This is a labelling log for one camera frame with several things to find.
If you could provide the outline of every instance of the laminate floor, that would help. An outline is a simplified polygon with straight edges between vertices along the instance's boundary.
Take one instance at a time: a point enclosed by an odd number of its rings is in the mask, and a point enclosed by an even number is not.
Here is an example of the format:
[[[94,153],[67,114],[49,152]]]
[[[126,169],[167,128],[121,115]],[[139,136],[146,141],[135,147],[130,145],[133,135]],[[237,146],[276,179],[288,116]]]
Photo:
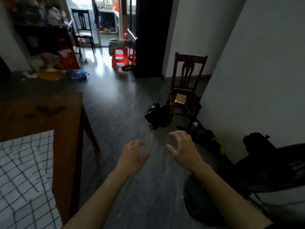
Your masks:
[[[132,139],[146,142],[141,152],[151,156],[144,168],[121,189],[104,228],[209,228],[188,214],[182,196],[184,182],[190,173],[179,167],[165,148],[166,144],[177,147],[168,133],[176,130],[177,124],[187,126],[188,119],[175,115],[168,128],[151,130],[144,118],[153,102],[165,103],[170,81],[161,77],[135,79],[131,73],[114,71],[108,48],[96,49],[95,56],[87,48],[83,54],[84,58],[91,58],[91,62],[80,64],[90,73],[88,81],[13,79],[0,84],[0,98],[83,92],[83,104],[101,152],[94,153],[84,134],[80,206],[115,168],[127,142]],[[200,81],[199,96],[207,82],[205,79]],[[211,154],[200,146],[198,150],[206,162],[217,166]]]

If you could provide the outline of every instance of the white cloth with black grid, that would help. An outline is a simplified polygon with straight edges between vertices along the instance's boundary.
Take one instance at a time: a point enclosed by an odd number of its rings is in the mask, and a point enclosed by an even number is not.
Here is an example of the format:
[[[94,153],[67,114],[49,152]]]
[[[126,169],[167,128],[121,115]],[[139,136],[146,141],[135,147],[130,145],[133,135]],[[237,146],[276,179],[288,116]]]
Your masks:
[[[0,228],[59,229],[52,194],[53,134],[0,142]]]

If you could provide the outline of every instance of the black curtain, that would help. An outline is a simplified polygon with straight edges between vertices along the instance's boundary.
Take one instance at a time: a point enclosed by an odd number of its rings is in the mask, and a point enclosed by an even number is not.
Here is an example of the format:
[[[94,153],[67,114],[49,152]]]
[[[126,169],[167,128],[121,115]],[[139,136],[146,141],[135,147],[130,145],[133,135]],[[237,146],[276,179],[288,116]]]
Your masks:
[[[173,0],[137,0],[136,77],[162,75]]]

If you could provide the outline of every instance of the right hand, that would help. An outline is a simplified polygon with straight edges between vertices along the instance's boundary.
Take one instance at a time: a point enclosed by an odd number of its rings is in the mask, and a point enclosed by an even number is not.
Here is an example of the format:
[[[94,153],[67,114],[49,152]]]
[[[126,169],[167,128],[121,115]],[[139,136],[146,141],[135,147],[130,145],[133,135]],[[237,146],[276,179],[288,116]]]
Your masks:
[[[176,151],[171,145],[166,145],[166,148],[179,165],[188,169],[192,173],[202,166],[210,167],[203,161],[191,136],[185,131],[177,130],[170,132],[169,135],[173,135],[177,139],[178,151]]]

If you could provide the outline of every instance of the wooden table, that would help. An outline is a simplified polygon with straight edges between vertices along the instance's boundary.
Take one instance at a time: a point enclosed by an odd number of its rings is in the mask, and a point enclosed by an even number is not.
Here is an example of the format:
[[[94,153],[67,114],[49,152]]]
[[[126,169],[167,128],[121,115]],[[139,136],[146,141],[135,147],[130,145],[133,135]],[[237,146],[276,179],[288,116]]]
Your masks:
[[[0,102],[0,142],[54,130],[52,192],[63,225],[78,211],[83,129],[99,151],[82,93]]]

